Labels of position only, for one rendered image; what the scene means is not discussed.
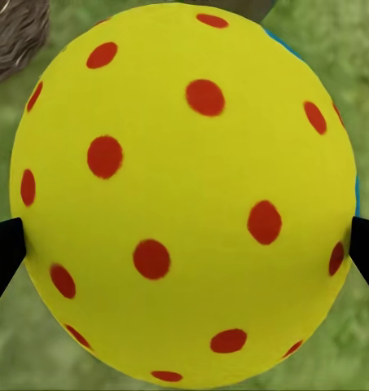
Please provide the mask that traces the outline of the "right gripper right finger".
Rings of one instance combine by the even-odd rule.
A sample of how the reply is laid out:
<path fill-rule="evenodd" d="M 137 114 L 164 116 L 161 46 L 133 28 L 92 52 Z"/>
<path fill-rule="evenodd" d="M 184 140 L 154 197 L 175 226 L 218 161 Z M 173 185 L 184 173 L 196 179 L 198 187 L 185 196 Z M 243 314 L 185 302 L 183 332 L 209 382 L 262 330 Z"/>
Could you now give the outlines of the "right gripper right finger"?
<path fill-rule="evenodd" d="M 354 217 L 350 238 L 350 257 L 369 285 L 369 220 Z"/>

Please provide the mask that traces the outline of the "wicker basket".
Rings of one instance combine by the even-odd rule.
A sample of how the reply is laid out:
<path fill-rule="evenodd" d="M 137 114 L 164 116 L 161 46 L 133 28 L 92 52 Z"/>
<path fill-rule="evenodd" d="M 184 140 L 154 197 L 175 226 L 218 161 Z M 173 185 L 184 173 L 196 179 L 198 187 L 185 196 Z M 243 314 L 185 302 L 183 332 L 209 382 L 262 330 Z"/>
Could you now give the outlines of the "wicker basket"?
<path fill-rule="evenodd" d="M 0 81 L 28 66 L 51 32 L 48 0 L 0 0 Z"/>

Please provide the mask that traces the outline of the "easter egg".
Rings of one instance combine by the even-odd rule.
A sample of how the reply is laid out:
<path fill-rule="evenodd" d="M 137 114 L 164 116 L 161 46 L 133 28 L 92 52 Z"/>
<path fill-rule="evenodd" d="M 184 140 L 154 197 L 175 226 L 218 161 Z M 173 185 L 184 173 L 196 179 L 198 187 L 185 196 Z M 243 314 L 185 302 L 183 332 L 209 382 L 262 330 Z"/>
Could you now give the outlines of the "easter egg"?
<path fill-rule="evenodd" d="M 179 389 L 296 352 L 344 286 L 360 213 L 316 73 L 256 22 L 177 2 L 117 13 L 52 60 L 9 188 L 54 318 L 106 365 Z"/>

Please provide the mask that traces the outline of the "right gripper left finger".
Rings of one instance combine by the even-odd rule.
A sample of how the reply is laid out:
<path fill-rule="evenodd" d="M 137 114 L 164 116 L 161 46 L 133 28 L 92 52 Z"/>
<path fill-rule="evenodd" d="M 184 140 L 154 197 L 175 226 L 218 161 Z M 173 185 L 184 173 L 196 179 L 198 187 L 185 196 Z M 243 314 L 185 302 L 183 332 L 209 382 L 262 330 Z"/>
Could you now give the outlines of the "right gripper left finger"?
<path fill-rule="evenodd" d="M 21 218 L 0 222 L 0 297 L 26 256 Z"/>

